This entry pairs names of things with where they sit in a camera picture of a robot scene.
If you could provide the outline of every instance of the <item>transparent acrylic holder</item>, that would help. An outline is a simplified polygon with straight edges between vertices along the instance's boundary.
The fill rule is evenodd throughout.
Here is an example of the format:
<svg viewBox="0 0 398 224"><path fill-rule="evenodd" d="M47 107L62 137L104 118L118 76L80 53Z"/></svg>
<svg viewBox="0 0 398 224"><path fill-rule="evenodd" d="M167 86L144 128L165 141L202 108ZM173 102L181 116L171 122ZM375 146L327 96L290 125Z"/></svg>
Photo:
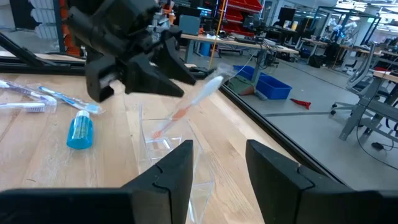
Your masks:
<svg viewBox="0 0 398 224"><path fill-rule="evenodd" d="M187 223L201 223L215 181L203 149L191 126L186 120L180 120L164 133L163 136L153 139L152 132L167 120L145 119L143 118L142 105L140 105L139 110L140 147L134 153L140 174L161 160L161 158L185 140L193 141L193 180Z"/></svg>

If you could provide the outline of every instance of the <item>office chair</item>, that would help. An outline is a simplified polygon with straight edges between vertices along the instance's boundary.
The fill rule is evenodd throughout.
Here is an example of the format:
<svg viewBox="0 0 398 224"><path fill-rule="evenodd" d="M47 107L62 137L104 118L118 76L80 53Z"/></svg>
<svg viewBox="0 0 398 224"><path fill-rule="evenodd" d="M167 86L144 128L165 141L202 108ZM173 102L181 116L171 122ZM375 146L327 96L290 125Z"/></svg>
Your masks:
<svg viewBox="0 0 398 224"><path fill-rule="evenodd" d="M371 66L371 61L374 55L374 49L376 48L376 44L374 42L371 42L371 50L370 53L368 54L366 60L361 64L361 66L358 68L357 72L351 76L351 78L348 79L347 81L347 86L346 89L359 97L362 97L366 90L368 89L368 86L370 85L370 81L367 80L373 80L373 76L369 77L369 69ZM376 97L383 96L387 98L389 96L389 92L386 88L380 87ZM352 105L349 103L344 103L344 102L335 102L331 106L331 111L330 114L334 115L336 114L336 110L354 110L356 108L356 105ZM365 111L365 114L368 116L372 116L371 113Z"/></svg>

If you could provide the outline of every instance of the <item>toothbrush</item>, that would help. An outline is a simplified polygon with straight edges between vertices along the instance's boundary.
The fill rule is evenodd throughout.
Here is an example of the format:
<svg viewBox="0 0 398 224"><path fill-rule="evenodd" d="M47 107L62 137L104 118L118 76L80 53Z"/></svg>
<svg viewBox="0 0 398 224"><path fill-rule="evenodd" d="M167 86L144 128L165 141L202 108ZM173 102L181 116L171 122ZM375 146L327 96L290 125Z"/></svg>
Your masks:
<svg viewBox="0 0 398 224"><path fill-rule="evenodd" d="M45 112L44 103L0 103L0 109L26 109L31 113Z"/></svg>
<svg viewBox="0 0 398 224"><path fill-rule="evenodd" d="M57 100L52 97L52 96L47 96L47 95L40 95L32 90L29 90L27 88L23 88L21 86L14 85L10 82L6 82L4 80L0 80L0 88L8 88L14 91L17 91L18 93L22 93L28 96L33 96L34 98L37 98L40 101L43 101L45 104L49 106L56 106L57 105Z"/></svg>
<svg viewBox="0 0 398 224"><path fill-rule="evenodd" d="M177 108L177 111L172 113L171 118L166 123L164 123L158 130L154 131L152 137L154 139L161 137L161 135L169 130L177 121L187 115L191 107L198 105L203 99L214 93L221 86L222 82L223 77L221 76L215 77L210 80L202 88L198 96L196 96L187 106L181 106L180 108Z"/></svg>
<svg viewBox="0 0 398 224"><path fill-rule="evenodd" d="M85 110L85 111L88 111L93 114L100 114L103 112L102 108L98 105L85 103L82 100L79 100L76 98L70 98L67 95L64 95L63 93L59 93L59 92L50 90L49 88L44 87L44 86L40 86L39 89L48 94L51 94L52 96L54 96L56 98L59 98L59 99L65 101L69 105L76 107L79 110Z"/></svg>

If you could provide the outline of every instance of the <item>gray floor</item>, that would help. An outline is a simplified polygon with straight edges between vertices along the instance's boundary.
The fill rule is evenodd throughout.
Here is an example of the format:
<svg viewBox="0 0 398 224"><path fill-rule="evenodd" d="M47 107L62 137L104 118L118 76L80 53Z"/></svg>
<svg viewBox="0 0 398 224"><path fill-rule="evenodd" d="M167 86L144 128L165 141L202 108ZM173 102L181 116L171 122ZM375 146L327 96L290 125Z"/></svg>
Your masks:
<svg viewBox="0 0 398 224"><path fill-rule="evenodd" d="M222 55L213 64L224 62L231 65L244 65L248 56L238 56L236 53ZM207 67L209 57L194 55L192 63ZM315 159L324 164L334 174L350 187L356 190L364 189L397 189L398 170L367 155L360 147L356 137L356 130L347 141L338 139L349 111L339 111L336 115L327 114L335 101L357 103L358 97L345 90L348 76L327 68L313 68L302 63L288 63L280 60L278 68L267 68L263 71L278 80L293 87L289 98L312 102L310 110L296 105L290 100L260 100L256 96L243 96L258 112L274 123L293 141L309 152ZM289 113L313 113L291 116ZM358 136L364 150L374 157L398 167L398 151L376 151L371 147L372 142L391 145L391 140L378 133L372 133L368 138L362 136L364 128L359 128Z"/></svg>

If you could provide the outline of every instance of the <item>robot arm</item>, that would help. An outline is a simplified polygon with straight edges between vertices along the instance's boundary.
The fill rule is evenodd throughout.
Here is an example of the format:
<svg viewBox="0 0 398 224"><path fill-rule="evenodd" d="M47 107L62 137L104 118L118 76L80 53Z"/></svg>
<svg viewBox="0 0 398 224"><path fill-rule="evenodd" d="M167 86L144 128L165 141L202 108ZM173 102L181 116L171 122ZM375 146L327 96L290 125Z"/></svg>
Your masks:
<svg viewBox="0 0 398 224"><path fill-rule="evenodd" d="M101 102L113 95L109 85L113 80L126 86L126 94L177 97L183 96L183 90L171 78L195 84L175 51L181 36L179 28L163 30L159 40L154 40L153 31L147 29L159 10L155 1L69 0L68 6L65 23L75 43L88 49L85 72L92 99Z"/></svg>

